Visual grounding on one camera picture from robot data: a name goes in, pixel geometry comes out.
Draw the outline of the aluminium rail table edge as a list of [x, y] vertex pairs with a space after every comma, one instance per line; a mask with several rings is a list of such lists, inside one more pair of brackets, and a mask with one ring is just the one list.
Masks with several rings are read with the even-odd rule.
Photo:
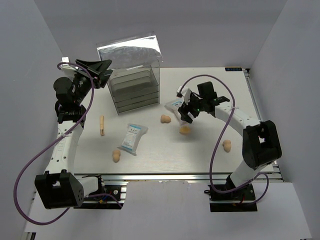
[[[101, 174], [102, 178], [106, 181], [207, 181], [210, 179], [209, 174], [80, 174], [74, 173], [77, 178], [85, 176], [93, 176]], [[282, 175], [278, 172], [265, 173], [271, 182], [283, 182]], [[213, 174], [214, 181], [225, 181], [229, 174]]]

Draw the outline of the white blue packet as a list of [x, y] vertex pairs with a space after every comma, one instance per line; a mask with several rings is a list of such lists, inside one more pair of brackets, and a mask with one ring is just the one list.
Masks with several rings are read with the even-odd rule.
[[181, 114], [178, 111], [179, 107], [183, 104], [183, 102], [184, 101], [181, 98], [176, 98], [175, 100], [171, 100], [171, 101], [167, 102], [164, 106], [168, 110], [172, 111], [175, 114], [180, 126], [184, 126], [184, 125], [189, 126], [190, 123], [188, 123], [187, 121], [182, 120], [181, 119]]
[[128, 123], [125, 137], [117, 148], [136, 156], [139, 141], [147, 133], [148, 129], [148, 127], [143, 125]]

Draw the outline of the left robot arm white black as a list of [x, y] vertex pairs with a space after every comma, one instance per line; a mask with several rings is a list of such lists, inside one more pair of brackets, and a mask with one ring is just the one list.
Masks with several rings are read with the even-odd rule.
[[57, 101], [57, 143], [43, 174], [34, 180], [36, 190], [46, 209], [79, 208], [85, 198], [99, 200], [106, 187], [100, 175], [74, 176], [74, 162], [80, 136], [83, 132], [87, 108], [82, 101], [91, 90], [104, 88], [112, 74], [112, 61], [84, 61], [75, 66], [63, 63], [59, 67], [65, 76], [55, 80], [53, 89]]

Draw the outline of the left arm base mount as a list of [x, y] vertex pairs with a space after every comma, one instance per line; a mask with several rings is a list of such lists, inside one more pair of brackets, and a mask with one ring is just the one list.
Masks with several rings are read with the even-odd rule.
[[84, 190], [80, 206], [74, 209], [120, 210], [124, 204], [121, 199], [121, 185], [105, 184], [101, 175], [88, 175], [78, 179]]

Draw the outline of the blue label right corner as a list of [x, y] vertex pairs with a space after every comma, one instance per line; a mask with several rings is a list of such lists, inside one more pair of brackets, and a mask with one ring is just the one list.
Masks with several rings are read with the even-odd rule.
[[226, 72], [242, 72], [243, 69], [241, 67], [225, 67]]

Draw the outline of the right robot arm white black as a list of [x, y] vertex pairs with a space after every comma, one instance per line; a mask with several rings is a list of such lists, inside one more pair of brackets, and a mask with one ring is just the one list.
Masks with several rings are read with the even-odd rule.
[[197, 85], [198, 93], [180, 86], [176, 95], [183, 99], [178, 108], [181, 120], [192, 123], [201, 112], [223, 121], [242, 137], [242, 162], [227, 177], [224, 192], [236, 200], [244, 193], [257, 174], [275, 160], [281, 158], [282, 149], [274, 122], [261, 121], [235, 107], [234, 99], [218, 96], [213, 83], [208, 81]]

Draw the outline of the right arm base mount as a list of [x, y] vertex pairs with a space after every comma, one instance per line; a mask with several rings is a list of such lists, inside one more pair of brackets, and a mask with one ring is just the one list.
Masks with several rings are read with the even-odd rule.
[[255, 191], [252, 184], [249, 184], [237, 191], [230, 193], [218, 193], [211, 185], [204, 190], [209, 196], [209, 207], [211, 213], [235, 213], [235, 212], [257, 212]]

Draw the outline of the clear acrylic drawer organizer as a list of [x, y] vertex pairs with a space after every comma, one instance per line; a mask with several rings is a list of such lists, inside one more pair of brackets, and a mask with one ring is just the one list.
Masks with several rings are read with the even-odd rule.
[[118, 114], [160, 102], [163, 56], [154, 31], [96, 44], [99, 59], [111, 60], [108, 89]]

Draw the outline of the beige sponge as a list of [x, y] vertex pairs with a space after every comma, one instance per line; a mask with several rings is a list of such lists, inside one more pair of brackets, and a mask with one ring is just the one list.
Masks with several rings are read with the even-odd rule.
[[168, 115], [161, 115], [160, 117], [160, 122], [163, 123], [163, 124], [168, 124], [170, 123], [172, 120], [171, 120], [171, 117], [168, 116]]
[[223, 149], [226, 153], [229, 153], [232, 148], [232, 142], [229, 139], [226, 139], [222, 143]]
[[119, 149], [115, 149], [112, 152], [112, 160], [114, 163], [118, 163], [121, 158], [121, 151]]
[[188, 125], [183, 125], [179, 128], [179, 133], [182, 135], [188, 135], [191, 132], [191, 129]]

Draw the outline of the beige makeup stick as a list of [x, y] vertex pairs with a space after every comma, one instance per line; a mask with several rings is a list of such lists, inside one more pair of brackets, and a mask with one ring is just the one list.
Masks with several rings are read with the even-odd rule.
[[104, 136], [105, 135], [105, 119], [103, 115], [99, 117], [99, 130], [100, 130], [100, 135]]

